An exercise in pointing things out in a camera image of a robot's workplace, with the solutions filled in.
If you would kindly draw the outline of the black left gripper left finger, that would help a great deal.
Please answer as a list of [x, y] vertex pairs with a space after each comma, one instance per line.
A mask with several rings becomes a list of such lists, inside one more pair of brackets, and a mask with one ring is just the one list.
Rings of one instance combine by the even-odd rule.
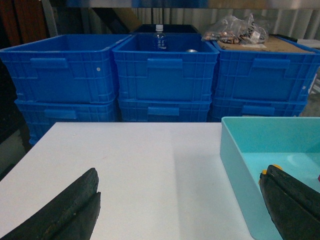
[[99, 177], [93, 167], [2, 240], [89, 240], [101, 209]]

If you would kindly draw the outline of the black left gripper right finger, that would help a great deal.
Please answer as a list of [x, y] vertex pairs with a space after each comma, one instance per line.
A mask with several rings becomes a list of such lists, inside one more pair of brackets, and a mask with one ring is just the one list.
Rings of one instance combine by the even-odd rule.
[[320, 238], [320, 193], [272, 165], [259, 184], [277, 231], [284, 240]]

